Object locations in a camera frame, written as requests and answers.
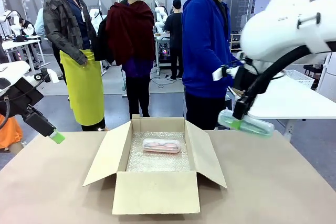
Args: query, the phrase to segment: bubble wrap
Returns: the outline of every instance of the bubble wrap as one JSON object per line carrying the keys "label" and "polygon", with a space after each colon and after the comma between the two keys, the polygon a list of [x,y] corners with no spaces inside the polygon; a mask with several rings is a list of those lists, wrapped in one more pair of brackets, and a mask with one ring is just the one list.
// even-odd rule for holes
{"label": "bubble wrap", "polygon": [[[178,140],[179,153],[144,152],[146,138]],[[180,172],[189,171],[189,159],[183,132],[134,132],[127,172]]]}

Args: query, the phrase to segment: navy shirt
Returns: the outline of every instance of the navy shirt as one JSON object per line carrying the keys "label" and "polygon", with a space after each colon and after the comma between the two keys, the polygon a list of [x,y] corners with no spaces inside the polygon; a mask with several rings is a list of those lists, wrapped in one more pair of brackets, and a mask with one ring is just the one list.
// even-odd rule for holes
{"label": "navy shirt", "polygon": [[81,8],[77,5],[77,3],[75,3],[74,0],[68,0],[72,13],[74,14],[74,16],[76,17],[79,29],[80,29],[80,33],[82,35],[82,39],[83,39],[83,49],[90,49],[90,39],[89,39],[89,35],[88,35],[88,29],[86,27],[86,23],[84,22],[83,18],[82,18],[82,13],[81,13]]}

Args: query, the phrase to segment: brown table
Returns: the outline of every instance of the brown table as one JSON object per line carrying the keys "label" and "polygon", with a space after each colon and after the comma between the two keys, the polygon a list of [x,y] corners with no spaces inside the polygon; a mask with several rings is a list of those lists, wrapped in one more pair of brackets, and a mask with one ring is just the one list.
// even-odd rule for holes
{"label": "brown table", "polygon": [[104,132],[36,137],[0,171],[0,223],[335,223],[336,192],[276,132],[209,132],[228,190],[199,178],[201,214],[112,216],[115,177],[82,187]]}

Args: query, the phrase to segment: blue hoodie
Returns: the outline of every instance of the blue hoodie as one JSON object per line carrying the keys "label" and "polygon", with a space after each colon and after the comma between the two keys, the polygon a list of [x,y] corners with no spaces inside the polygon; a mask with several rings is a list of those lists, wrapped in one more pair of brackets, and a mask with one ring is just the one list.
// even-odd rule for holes
{"label": "blue hoodie", "polygon": [[231,76],[219,81],[212,78],[221,65],[232,66],[230,62],[237,60],[229,48],[229,11],[228,34],[224,34],[220,11],[213,0],[187,0],[183,6],[183,84],[186,92],[197,97],[223,98],[233,85]]}

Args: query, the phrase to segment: black cap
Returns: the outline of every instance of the black cap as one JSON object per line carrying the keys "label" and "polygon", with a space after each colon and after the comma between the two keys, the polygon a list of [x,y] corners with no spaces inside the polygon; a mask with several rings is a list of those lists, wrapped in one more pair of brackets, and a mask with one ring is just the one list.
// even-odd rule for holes
{"label": "black cap", "polygon": [[173,1],[173,6],[174,6],[175,9],[181,9],[181,6],[182,6],[181,0],[174,0]]}

